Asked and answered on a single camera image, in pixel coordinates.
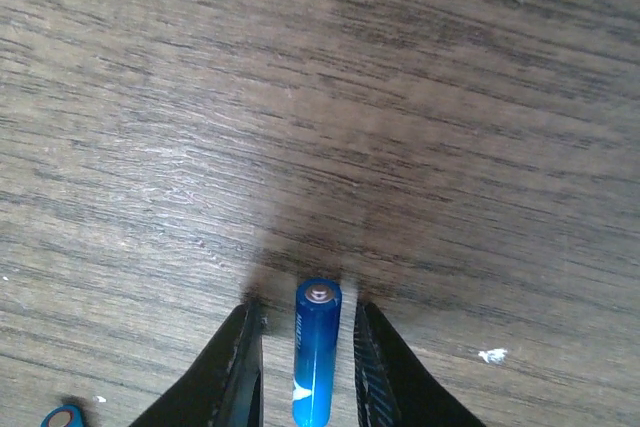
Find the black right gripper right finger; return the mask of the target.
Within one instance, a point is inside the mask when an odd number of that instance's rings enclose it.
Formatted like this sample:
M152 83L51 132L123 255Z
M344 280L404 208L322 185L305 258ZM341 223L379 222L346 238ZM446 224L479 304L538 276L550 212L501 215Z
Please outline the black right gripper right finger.
M361 426L483 424L428 372L373 302L357 302L353 347Z

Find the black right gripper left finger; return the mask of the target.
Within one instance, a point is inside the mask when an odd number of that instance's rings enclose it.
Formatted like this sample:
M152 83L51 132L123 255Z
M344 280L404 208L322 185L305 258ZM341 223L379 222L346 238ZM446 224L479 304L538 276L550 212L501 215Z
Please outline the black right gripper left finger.
M263 425L262 317L257 300L236 306L190 368L134 426Z

